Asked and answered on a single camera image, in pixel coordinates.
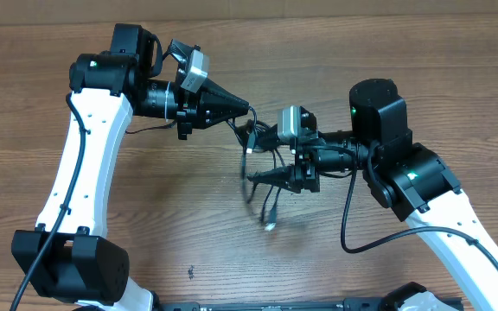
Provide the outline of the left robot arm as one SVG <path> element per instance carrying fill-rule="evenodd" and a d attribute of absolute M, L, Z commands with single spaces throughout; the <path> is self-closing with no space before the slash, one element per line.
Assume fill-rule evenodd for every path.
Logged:
<path fill-rule="evenodd" d="M 214 83 L 198 46 L 136 24 L 115 26 L 108 50 L 82 54 L 69 70 L 67 139 L 50 196 L 11 252 L 27 287 L 81 310 L 157 310 L 156 294 L 131 278 L 127 251 L 108 237 L 107 207 L 120 144 L 135 116 L 162 118 L 180 139 L 246 115 L 251 107 Z"/>

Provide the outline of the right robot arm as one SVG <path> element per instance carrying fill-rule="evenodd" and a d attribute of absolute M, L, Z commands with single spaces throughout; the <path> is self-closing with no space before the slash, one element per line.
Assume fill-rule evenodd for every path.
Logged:
<path fill-rule="evenodd" d="M 479 310 L 498 310 L 498 246 L 476 216 L 461 182 L 434 151 L 412 139 L 407 106 L 390 79 L 365 79 L 348 95 L 352 128 L 323 133 L 301 106 L 278 114 L 268 127 L 248 127 L 246 152 L 286 146 L 291 165 L 255 173 L 254 185 L 293 193 L 320 189 L 320 180 L 362 177 L 371 195 L 405 223 L 403 231 L 359 247 L 365 252 L 416 235 L 442 262 Z"/>

